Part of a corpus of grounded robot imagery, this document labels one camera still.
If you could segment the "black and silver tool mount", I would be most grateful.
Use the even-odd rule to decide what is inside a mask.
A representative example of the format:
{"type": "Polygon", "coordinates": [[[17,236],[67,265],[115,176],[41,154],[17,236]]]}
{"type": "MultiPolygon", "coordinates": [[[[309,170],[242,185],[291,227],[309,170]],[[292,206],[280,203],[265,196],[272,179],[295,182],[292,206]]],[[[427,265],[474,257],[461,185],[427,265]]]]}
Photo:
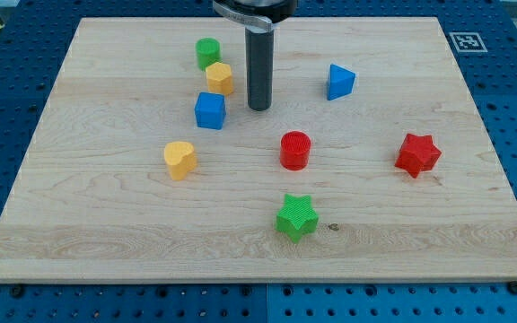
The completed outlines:
{"type": "Polygon", "coordinates": [[[271,32],[294,15],[297,0],[214,0],[213,9],[223,18],[253,32],[271,32]]]}

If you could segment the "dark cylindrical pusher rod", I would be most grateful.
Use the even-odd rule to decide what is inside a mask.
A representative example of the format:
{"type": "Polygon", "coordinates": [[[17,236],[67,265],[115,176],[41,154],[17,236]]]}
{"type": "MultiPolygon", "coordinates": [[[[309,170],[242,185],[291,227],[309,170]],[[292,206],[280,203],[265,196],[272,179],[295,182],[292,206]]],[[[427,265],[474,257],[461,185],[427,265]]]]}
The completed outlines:
{"type": "Polygon", "coordinates": [[[272,101],[274,32],[245,30],[247,102],[256,111],[267,110],[272,101]]]}

